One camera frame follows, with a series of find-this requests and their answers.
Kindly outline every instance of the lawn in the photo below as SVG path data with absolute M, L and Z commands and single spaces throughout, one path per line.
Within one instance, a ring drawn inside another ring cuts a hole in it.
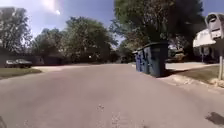
M 0 68 L 0 79 L 2 78 L 10 78 L 16 76 L 23 76 L 27 74 L 35 74 L 41 73 L 40 70 L 32 69 L 32 68 Z
M 203 68 L 196 68 L 177 73 L 178 75 L 193 78 L 207 84 L 215 84 L 214 79 L 218 78 L 219 66 L 207 66 Z

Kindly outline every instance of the green tree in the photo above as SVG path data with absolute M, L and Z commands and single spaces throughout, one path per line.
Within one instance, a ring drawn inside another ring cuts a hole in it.
M 60 54 L 63 34 L 58 29 L 43 29 L 31 43 L 31 52 L 42 57 Z
M 192 38 L 192 27 L 203 22 L 200 0 L 115 0 L 111 30 L 143 46 L 175 37 Z
M 71 17 L 67 21 L 62 42 L 71 61 L 107 61 L 111 45 L 117 45 L 102 23 L 84 17 Z
M 133 61 L 134 55 L 132 53 L 133 46 L 130 45 L 131 43 L 128 40 L 124 40 L 119 45 L 117 51 L 121 58 L 125 58 L 126 61 L 131 62 Z
M 110 58 L 109 58 L 109 60 L 110 60 L 110 62 L 116 62 L 118 59 L 119 59 L 119 52 L 118 51 L 116 51 L 116 50 L 112 50 L 111 52 L 110 52 Z
M 8 51 L 24 52 L 32 38 L 23 8 L 0 8 L 0 46 Z

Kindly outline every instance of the car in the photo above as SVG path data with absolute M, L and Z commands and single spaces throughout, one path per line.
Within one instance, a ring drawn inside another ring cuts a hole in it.
M 18 63 L 14 60 L 6 60 L 5 67 L 6 68 L 16 68 L 18 66 Z
M 31 68 L 32 67 L 32 62 L 24 60 L 24 59 L 18 59 L 16 60 L 16 63 L 19 68 Z

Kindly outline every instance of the sky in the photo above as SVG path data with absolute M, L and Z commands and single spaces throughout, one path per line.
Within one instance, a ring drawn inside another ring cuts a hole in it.
M 203 15 L 224 12 L 224 0 L 202 0 Z M 114 19 L 114 0 L 0 0 L 0 6 L 25 8 L 35 37 L 43 28 L 64 29 L 69 17 L 85 16 L 97 19 L 108 27 Z

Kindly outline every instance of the asphalt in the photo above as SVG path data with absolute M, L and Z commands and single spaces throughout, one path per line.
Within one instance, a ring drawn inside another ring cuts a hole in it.
M 217 128 L 224 125 L 222 116 L 219 100 L 166 84 L 131 65 L 0 81 L 0 128 Z

